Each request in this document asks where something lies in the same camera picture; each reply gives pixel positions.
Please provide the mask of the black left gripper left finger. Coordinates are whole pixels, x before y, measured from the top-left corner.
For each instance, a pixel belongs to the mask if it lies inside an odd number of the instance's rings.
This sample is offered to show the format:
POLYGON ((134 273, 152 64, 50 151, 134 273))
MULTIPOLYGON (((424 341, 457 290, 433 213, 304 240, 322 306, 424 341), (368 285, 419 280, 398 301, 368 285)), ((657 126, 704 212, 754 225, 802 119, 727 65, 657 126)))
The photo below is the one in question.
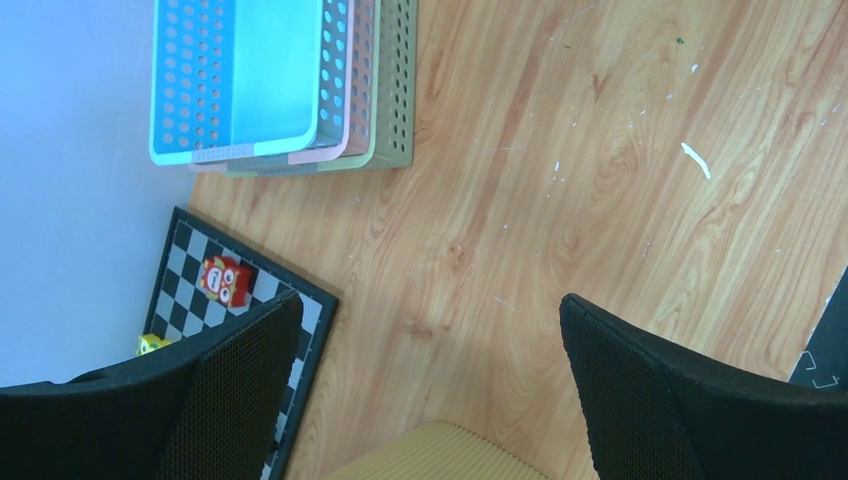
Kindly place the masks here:
POLYGON ((257 479, 297 351, 286 292, 65 383, 1 391, 5 479, 257 479))

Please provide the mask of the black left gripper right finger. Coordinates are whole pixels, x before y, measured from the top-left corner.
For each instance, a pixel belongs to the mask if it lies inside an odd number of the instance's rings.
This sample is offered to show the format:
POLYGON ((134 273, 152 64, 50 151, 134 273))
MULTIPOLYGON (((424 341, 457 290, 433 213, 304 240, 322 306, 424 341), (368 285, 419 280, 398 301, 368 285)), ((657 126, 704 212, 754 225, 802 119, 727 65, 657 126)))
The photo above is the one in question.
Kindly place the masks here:
POLYGON ((843 479, 847 397, 754 374, 581 296, 559 307, 602 479, 843 479))

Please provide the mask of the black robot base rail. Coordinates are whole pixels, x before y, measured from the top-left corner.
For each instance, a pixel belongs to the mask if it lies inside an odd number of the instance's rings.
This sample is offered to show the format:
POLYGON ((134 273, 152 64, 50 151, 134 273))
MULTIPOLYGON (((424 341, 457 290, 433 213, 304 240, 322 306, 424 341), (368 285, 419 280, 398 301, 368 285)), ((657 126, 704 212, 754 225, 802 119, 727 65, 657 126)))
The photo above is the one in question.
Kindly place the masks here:
POLYGON ((789 383, 847 393, 847 270, 826 298, 822 315, 799 355, 789 383))

